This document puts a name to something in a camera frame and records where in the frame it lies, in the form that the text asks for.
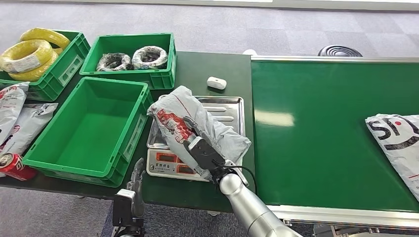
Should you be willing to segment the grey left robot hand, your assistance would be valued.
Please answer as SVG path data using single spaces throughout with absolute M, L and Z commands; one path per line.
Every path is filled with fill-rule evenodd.
M 142 175 L 145 172 L 145 160 L 144 158 L 140 158 L 136 162 L 133 172 L 131 173 L 130 181 L 126 185 L 128 190 L 134 191 L 135 193 L 131 211 L 132 215 L 138 218 L 143 218 L 145 214 L 145 203 L 142 192 Z

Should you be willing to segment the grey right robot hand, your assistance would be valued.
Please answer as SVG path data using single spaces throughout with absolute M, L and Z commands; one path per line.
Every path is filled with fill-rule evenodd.
M 219 154 L 210 144 L 209 137 L 190 117 L 184 117 L 183 120 L 195 137 L 192 140 L 184 140 L 182 144 L 198 166 L 210 172 L 212 182 L 219 184 L 225 175 L 232 173 L 238 175 L 246 187 L 249 186 L 242 170 L 246 170 L 251 176 L 253 173 L 248 168 L 237 165 Z

